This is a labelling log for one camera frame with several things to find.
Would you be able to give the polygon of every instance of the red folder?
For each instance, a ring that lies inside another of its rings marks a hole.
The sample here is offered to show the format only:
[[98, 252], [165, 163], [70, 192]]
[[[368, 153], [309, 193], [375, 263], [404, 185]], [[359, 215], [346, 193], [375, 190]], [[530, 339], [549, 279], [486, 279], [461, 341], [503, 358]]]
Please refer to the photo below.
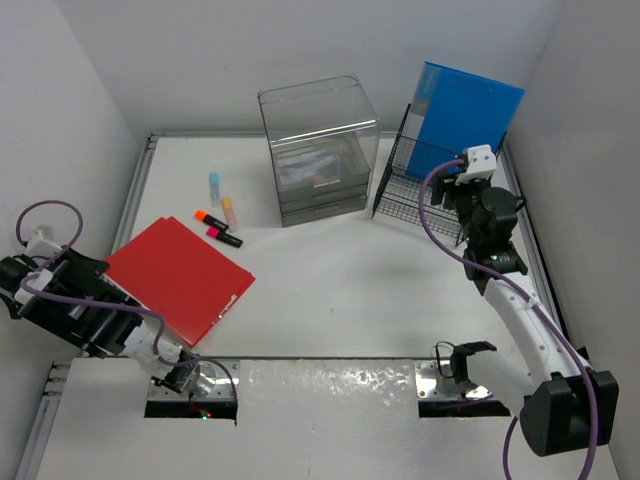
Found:
[[193, 346], [255, 278], [173, 217], [106, 259], [107, 275]]

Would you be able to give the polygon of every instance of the orange highlighter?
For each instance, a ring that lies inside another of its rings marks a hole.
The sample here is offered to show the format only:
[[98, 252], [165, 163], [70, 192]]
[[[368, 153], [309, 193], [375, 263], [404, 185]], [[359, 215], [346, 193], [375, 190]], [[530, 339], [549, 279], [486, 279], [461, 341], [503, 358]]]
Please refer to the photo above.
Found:
[[238, 230], [238, 220], [236, 219], [236, 213], [233, 211], [233, 205], [231, 204], [231, 198], [222, 197], [222, 212], [224, 218], [229, 225], [229, 232], [233, 233]]

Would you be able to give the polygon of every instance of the transparent storage container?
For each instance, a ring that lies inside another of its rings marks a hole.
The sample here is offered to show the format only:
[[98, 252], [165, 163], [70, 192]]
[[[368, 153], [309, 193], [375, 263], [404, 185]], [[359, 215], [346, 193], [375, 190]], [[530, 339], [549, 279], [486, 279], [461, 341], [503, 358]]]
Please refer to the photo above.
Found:
[[[373, 177], [380, 129], [360, 82], [341, 76], [265, 90], [258, 95], [281, 215], [353, 211]], [[339, 208], [348, 202], [350, 208]], [[316, 207], [331, 206], [330, 210]]]

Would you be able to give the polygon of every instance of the white wall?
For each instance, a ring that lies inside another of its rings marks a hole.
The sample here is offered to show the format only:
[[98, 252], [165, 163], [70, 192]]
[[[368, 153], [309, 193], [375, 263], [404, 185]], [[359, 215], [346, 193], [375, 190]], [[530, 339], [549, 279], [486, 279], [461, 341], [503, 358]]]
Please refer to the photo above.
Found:
[[637, 0], [567, 0], [511, 139], [565, 319], [620, 383], [622, 478], [640, 478], [638, 18]]
[[524, 84], [559, 0], [57, 0], [139, 135], [261, 129], [267, 86], [354, 73], [387, 130], [422, 62]]
[[[0, 111], [0, 258], [19, 212], [45, 198], [85, 214], [80, 251], [108, 253], [138, 145], [53, 0], [0, 1]], [[38, 221], [62, 242], [75, 228], [59, 210], [27, 226]], [[51, 361], [73, 352], [0, 305], [0, 479], [13, 478]]]

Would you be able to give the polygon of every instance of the white connector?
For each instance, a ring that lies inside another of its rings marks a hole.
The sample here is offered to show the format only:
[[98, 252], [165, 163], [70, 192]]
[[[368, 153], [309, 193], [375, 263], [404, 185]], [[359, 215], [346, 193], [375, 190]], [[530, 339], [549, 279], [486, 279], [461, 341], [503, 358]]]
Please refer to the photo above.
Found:
[[498, 161], [489, 145], [471, 147], [465, 153], [469, 159], [469, 166], [466, 172], [458, 175], [456, 185], [472, 180], [488, 180], [498, 168]]

